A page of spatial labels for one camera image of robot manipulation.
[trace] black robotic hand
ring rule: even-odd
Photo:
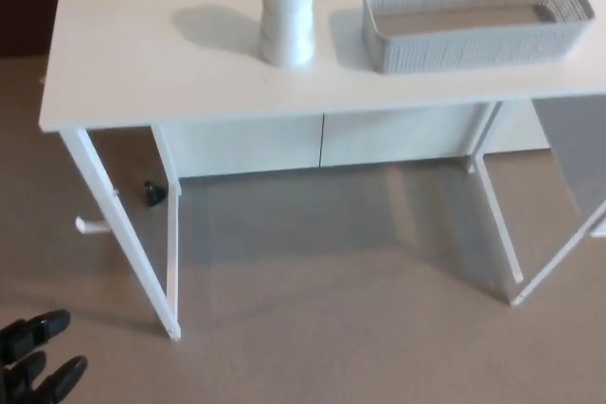
[[[0,404],[55,404],[73,390],[86,369],[85,357],[68,361],[35,390],[31,386],[46,366],[44,352],[31,352],[62,333],[70,319],[65,310],[52,311],[0,330]]]

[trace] desk frame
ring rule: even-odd
[[[507,114],[508,103],[505,101],[486,103],[484,113],[481,115],[466,155],[467,171],[473,175],[484,195],[486,206],[494,221],[498,237],[502,246],[503,267],[501,280],[513,278],[516,283],[522,283],[524,276],[517,255],[508,232],[498,198],[492,187],[490,175],[487,171],[484,158],[491,138],[499,128],[503,117]],[[151,126],[153,137],[169,181],[168,195],[168,266],[167,266],[167,292],[162,286],[152,268],[152,265],[141,245],[133,225],[124,210],[117,191],[103,166],[88,132],[84,128],[70,128],[60,130],[63,142],[76,163],[84,181],[88,184],[93,197],[101,210],[109,230],[124,251],[128,261],[139,282],[143,286],[160,321],[169,336],[178,341],[181,338],[181,327],[178,323],[178,295],[179,295],[179,197],[182,189],[178,174],[162,126]],[[580,228],[565,242],[554,257],[526,284],[519,294],[508,297],[512,306],[521,304],[527,296],[564,260],[580,240],[587,234],[600,237],[606,232],[606,202],[597,211],[585,220]]]

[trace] desk drawer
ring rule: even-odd
[[[482,109],[478,104],[327,114],[322,166],[463,156]],[[507,109],[489,152],[549,147],[531,102],[513,102]]]
[[[179,177],[318,167],[322,115],[163,125]]]

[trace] white basket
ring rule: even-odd
[[[588,0],[364,0],[364,37],[379,73],[562,57],[595,18]]]

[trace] white vase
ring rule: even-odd
[[[276,66],[299,66],[315,50],[313,0],[263,0],[259,48]]]

